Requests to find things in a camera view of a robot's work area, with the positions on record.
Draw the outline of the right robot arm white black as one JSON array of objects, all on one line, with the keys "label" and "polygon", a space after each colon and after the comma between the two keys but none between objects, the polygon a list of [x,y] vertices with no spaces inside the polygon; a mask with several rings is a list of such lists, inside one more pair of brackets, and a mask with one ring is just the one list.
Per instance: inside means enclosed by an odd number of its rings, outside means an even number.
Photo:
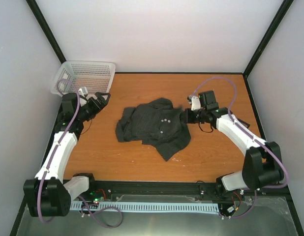
[{"label": "right robot arm white black", "polygon": [[215,192],[219,197],[235,190],[257,190],[278,186],[285,173],[281,162],[280,147],[276,142],[253,134],[230,109],[219,107],[212,90],[187,97],[190,108],[185,109],[185,123],[208,123],[229,138],[244,156],[243,169],[216,179]]}]

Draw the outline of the dark grey pinstriped shirt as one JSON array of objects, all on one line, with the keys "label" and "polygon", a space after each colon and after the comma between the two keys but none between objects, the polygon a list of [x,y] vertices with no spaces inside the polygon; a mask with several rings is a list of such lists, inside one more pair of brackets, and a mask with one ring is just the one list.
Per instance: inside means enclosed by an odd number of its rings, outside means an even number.
[{"label": "dark grey pinstriped shirt", "polygon": [[126,107],[116,125],[119,142],[141,141],[153,146],[168,161],[191,141],[188,126],[181,118],[182,106],[174,107],[171,100],[159,98],[137,107]]}]

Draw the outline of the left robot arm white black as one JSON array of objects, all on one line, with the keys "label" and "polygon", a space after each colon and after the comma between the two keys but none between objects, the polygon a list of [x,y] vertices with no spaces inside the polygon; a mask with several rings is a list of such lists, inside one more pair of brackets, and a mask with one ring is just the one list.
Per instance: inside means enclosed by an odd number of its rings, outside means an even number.
[{"label": "left robot arm white black", "polygon": [[84,129],[102,111],[110,99],[109,93],[96,92],[85,97],[76,93],[63,95],[61,111],[54,128],[53,144],[39,172],[25,181],[23,191],[32,217],[66,216],[71,202],[84,195],[93,197],[97,192],[92,173],[75,174],[68,182],[63,181],[69,157]]}]

